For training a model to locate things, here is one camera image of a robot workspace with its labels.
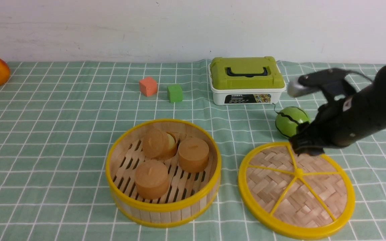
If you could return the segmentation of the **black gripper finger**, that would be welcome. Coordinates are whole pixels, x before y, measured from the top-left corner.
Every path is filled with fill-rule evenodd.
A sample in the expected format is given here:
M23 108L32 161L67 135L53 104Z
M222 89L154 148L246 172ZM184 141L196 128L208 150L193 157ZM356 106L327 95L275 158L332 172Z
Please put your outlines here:
M289 138L289 142L294 153L298 156L307 154L315 157L325 153L322 143L313 138L292 136Z

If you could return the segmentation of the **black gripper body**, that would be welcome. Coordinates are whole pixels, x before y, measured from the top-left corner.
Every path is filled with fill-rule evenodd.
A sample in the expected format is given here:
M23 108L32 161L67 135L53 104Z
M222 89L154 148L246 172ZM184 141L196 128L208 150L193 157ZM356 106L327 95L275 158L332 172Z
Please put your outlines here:
M345 148L357 142L355 117L358 114L356 100L337 100L318 108L315 119L300 125L296 136L320 141L323 148Z

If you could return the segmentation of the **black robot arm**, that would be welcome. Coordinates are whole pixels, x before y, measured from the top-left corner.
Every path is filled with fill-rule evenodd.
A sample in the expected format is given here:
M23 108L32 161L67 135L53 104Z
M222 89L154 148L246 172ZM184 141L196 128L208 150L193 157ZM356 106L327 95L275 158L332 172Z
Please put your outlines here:
M289 138L297 155L317 156L325 149L342 149L386 128L386 65L360 91L346 80L353 70L330 68L301 75L288 84L292 98L321 91L327 102L315 119L300 124Z

